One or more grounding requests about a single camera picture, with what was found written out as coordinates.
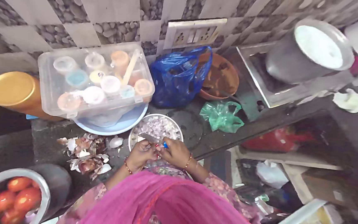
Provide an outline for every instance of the power socket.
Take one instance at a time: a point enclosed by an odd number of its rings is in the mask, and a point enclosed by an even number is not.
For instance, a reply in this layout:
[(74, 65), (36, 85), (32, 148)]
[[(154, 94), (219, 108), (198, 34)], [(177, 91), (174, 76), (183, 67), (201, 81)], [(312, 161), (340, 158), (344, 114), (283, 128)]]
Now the power socket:
[(168, 22), (164, 49), (213, 43), (227, 19)]

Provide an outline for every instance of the wall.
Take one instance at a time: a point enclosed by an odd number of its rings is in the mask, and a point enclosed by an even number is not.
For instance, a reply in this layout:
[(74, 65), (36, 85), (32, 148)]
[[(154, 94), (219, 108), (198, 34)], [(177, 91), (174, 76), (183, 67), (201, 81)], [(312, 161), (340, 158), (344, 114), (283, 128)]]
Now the wall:
[(214, 51), (278, 40), (306, 17), (352, 24), (358, 0), (0, 0), (0, 74), (36, 74), (43, 52), (121, 42), (141, 44), (150, 62), (171, 52), (168, 20), (217, 17), (228, 22)]

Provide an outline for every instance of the knife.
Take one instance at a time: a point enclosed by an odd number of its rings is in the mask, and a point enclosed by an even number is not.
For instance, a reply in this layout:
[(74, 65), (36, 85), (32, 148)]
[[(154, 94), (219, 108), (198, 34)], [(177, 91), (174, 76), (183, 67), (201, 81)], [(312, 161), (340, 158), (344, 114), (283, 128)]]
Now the knife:
[(148, 135), (146, 133), (142, 133), (139, 136), (141, 136), (142, 138), (148, 140), (151, 143), (156, 143), (158, 145), (163, 145), (165, 148), (168, 149), (168, 145), (167, 145), (167, 143), (165, 141), (159, 140), (158, 138), (155, 138), (155, 137), (153, 137), (151, 135)]

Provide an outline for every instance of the gold container lid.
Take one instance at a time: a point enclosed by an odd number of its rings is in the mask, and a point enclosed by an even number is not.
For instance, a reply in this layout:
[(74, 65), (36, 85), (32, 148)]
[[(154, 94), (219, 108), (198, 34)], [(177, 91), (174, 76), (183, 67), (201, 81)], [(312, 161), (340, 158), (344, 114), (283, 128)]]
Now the gold container lid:
[(24, 72), (0, 75), (0, 106), (14, 106), (26, 101), (34, 92), (34, 78)]

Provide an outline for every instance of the pink dupatta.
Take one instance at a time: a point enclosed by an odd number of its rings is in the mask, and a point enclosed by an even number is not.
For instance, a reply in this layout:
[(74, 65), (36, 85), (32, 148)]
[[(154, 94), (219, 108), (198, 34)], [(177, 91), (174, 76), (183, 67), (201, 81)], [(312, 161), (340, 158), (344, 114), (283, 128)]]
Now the pink dupatta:
[(80, 223), (146, 224), (152, 212), (162, 224), (249, 224), (202, 184), (148, 171), (127, 177), (107, 192)]

